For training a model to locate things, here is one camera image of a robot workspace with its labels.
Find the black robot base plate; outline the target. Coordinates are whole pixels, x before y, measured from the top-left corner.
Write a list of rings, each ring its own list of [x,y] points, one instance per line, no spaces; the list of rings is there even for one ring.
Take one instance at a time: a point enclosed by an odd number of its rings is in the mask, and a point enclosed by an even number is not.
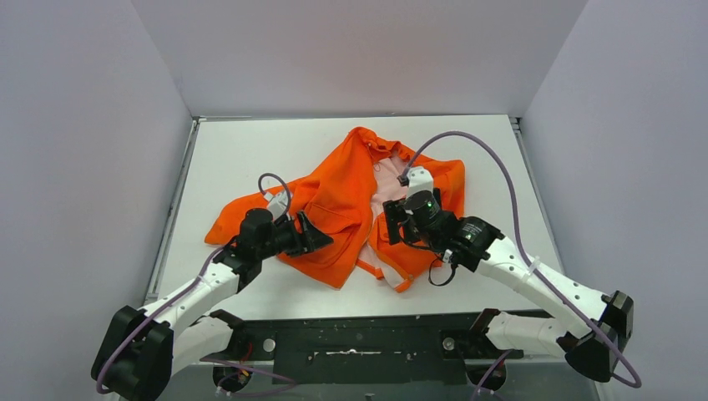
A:
[[[469,369],[501,355],[472,333],[471,313],[291,320],[238,324],[218,354],[235,362],[268,363],[276,383],[465,384]]]

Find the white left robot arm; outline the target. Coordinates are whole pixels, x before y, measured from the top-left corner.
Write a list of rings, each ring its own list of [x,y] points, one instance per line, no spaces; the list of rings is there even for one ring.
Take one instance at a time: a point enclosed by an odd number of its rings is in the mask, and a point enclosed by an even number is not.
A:
[[[238,234],[207,257],[194,279],[167,297],[122,307],[112,316],[90,371],[97,392],[156,400],[182,368],[220,351],[239,355],[246,332],[236,318],[221,319],[211,309],[251,284],[265,260],[311,254],[333,242],[302,211],[295,218],[247,211]]]

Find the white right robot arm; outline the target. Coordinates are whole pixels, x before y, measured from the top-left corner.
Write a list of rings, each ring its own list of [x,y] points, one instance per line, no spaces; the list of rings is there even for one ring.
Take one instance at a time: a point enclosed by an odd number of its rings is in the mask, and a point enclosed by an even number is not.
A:
[[[564,358],[577,373],[607,383],[615,377],[633,332],[634,300],[571,280],[524,255],[498,228],[474,216],[442,209],[438,190],[383,204],[391,244],[432,252],[451,267],[492,279],[549,314],[525,317],[486,309],[470,329],[478,355],[519,350]]]

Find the orange zip-up jacket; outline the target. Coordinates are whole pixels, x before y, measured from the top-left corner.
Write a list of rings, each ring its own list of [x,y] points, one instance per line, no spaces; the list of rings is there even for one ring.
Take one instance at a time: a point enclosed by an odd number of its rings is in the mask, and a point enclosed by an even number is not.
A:
[[[334,288],[342,287],[360,267],[396,292],[406,291],[430,266],[439,266],[429,251],[388,242],[382,204],[406,195],[397,177],[408,161],[432,174],[442,208],[462,216],[466,177],[461,160],[415,156],[399,141],[356,127],[309,175],[288,185],[291,209],[304,211],[332,244],[304,256],[281,255],[280,260]]]

